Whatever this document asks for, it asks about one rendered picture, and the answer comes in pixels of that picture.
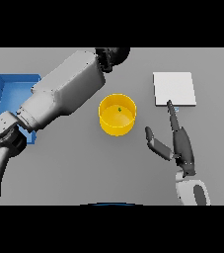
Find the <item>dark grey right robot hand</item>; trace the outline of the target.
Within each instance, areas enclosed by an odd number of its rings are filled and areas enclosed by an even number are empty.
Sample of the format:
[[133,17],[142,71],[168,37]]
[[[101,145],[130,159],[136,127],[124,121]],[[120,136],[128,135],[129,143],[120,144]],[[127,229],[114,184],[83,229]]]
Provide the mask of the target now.
[[176,161],[176,165],[182,168],[183,177],[194,176],[194,155],[190,139],[187,135],[186,130],[182,126],[179,126],[175,107],[171,100],[167,102],[167,107],[170,114],[170,124],[173,133],[174,149],[171,149],[163,142],[158,140],[154,136],[154,133],[149,126],[145,128],[147,146],[150,150],[165,160],[171,161],[174,159]]

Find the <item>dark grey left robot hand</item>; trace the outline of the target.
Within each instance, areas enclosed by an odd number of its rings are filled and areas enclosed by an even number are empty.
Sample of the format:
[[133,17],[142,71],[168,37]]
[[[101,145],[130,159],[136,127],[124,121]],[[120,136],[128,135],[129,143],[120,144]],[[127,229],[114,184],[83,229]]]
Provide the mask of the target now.
[[105,73],[111,73],[116,65],[120,65],[128,58],[129,47],[96,47],[98,62]]

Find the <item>pale square measuring scale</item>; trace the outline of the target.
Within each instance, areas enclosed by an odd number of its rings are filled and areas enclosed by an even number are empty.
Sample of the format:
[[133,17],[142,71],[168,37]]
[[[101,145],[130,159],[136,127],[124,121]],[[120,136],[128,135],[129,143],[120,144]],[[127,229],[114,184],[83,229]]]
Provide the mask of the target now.
[[176,107],[195,106],[195,94],[190,72],[154,72],[156,106],[166,106],[169,100]]

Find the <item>yellow bowl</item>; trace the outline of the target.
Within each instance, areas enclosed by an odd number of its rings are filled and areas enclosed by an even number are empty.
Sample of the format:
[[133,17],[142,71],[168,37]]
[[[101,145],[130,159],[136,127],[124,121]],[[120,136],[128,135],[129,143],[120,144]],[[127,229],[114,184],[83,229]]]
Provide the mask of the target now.
[[103,131],[111,136],[124,136],[134,127],[137,107],[134,101],[124,94],[106,96],[99,105],[98,115]]

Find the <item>blue tray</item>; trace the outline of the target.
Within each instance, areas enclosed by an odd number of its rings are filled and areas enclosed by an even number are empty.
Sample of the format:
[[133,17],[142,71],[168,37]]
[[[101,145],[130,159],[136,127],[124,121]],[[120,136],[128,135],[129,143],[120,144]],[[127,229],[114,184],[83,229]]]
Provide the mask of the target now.
[[27,144],[35,143],[36,132],[24,129],[17,111],[31,97],[32,88],[39,80],[38,74],[0,74],[0,144],[10,137],[14,128],[25,136]]

